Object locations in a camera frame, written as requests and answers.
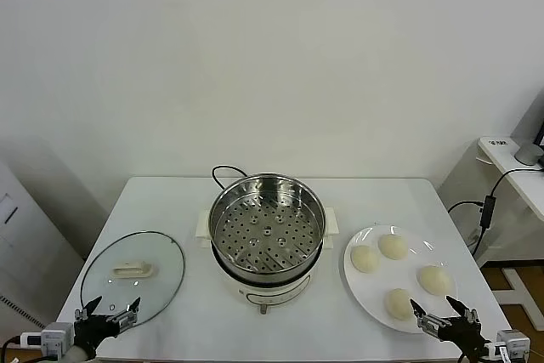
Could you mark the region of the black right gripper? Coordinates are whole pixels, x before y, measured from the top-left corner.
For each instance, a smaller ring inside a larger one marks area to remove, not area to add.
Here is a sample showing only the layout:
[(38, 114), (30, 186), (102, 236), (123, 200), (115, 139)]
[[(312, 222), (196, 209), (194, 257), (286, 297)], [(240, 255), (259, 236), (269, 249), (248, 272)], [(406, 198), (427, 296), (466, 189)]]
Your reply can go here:
[(488, 355), (490, 341), (481, 335), (477, 311), (449, 295), (445, 299), (459, 316), (439, 318), (430, 315), (411, 298), (417, 326), (423, 331), (437, 331), (439, 341), (455, 344), (464, 355)]

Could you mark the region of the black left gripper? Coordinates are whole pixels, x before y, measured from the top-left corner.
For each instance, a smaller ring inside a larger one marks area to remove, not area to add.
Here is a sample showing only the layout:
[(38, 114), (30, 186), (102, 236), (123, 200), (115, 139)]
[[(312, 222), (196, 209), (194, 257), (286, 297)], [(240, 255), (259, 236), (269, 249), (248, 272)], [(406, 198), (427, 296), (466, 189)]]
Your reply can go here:
[(136, 298), (122, 312), (107, 318), (106, 315), (92, 315), (102, 300), (101, 296), (86, 303), (75, 311), (74, 345), (86, 355), (96, 355), (99, 345), (108, 337), (117, 337), (120, 332), (132, 328), (138, 321), (141, 298)]

